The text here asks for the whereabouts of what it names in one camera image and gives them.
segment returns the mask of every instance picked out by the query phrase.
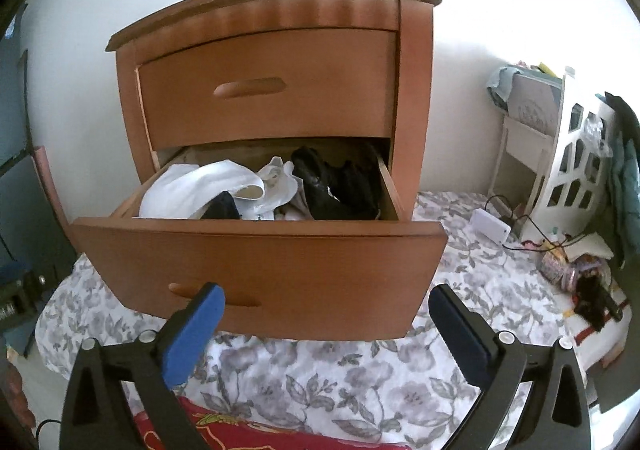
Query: drawer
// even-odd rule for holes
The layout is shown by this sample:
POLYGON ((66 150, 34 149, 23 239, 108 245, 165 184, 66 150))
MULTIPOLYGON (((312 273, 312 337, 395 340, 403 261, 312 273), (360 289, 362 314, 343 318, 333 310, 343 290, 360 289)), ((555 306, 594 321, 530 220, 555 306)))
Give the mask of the drawer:
POLYGON ((159 171, 105 218, 72 228, 114 294, 167 318, 203 283, 223 287, 221 331, 272 338, 373 340, 405 336, 446 244, 439 222, 403 222, 393 181, 369 144, 280 139, 190 147, 171 163, 232 159, 257 170, 300 145, 331 164, 375 160, 383 197, 377 221, 246 221, 136 218, 159 171))
POLYGON ((216 141, 392 136, 396 34, 286 30, 209 42, 138 68, 153 150, 216 141))

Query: recessed handle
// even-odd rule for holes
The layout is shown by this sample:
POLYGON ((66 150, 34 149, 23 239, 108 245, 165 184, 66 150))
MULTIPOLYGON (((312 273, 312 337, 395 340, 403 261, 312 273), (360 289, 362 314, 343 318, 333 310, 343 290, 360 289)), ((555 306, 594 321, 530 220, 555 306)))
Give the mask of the recessed handle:
MULTIPOLYGON (((196 296, 202 286, 199 284, 169 284, 169 291, 178 297, 184 299, 192 299, 196 296)), ((246 293, 233 293, 225 291, 225 305, 229 306, 243 306, 243 307, 260 307, 262 304, 259 300, 254 299, 246 293)))
POLYGON ((220 84, 213 91, 216 98, 238 98, 240 96, 270 95, 281 93, 287 88, 284 80, 279 76, 269 78, 252 78, 220 84))

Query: blue gripper pad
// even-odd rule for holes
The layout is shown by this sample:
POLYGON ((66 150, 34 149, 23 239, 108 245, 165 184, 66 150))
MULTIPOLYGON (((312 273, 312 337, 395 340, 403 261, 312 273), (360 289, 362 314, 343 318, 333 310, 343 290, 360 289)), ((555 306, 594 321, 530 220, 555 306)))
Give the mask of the blue gripper pad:
POLYGON ((174 314, 180 315, 179 320, 184 323, 162 352, 162 378, 167 387, 172 388, 187 381, 224 311, 223 289, 216 284, 205 284, 187 308, 174 314))
POLYGON ((494 330, 478 313, 470 312, 447 284, 435 286, 428 303, 429 315, 465 380, 486 390, 494 379, 494 330))

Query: white wall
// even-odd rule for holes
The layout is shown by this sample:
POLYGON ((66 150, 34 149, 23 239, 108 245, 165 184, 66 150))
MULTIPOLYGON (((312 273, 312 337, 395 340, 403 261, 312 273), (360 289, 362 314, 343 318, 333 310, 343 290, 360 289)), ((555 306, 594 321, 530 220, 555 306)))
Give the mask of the white wall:
MULTIPOLYGON (((180 0, 28 0, 22 43, 34 139, 47 148, 66 215, 104 215, 136 187, 111 34, 180 0)), ((501 118, 490 71, 523 59, 574 66, 594 91, 640 106, 640 24, 624 0, 444 0, 435 11, 422 187, 486 191, 501 118)))

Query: mattress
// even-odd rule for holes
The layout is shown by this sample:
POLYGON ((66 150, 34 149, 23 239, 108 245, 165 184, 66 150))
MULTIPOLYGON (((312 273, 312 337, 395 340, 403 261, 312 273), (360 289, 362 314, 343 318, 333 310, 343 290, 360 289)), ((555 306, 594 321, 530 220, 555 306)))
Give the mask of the mattress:
MULTIPOLYGON (((496 331, 551 345, 567 334, 552 286, 536 270, 534 254, 505 250, 470 228, 472 211, 485 201, 469 193, 418 195, 414 220, 440 221, 449 236, 432 286, 449 284, 496 331)), ((84 338, 116 344, 163 323, 126 309, 82 255, 40 316, 36 341, 46 366, 68 378, 84 338)), ((528 388, 520 386, 494 444, 510 436, 528 388)), ((132 411, 142 410, 133 386, 125 391, 132 411)), ((406 337, 395 340, 274 340, 219 332, 175 392, 273 426, 435 450, 479 389, 465 382, 424 300, 406 337)))

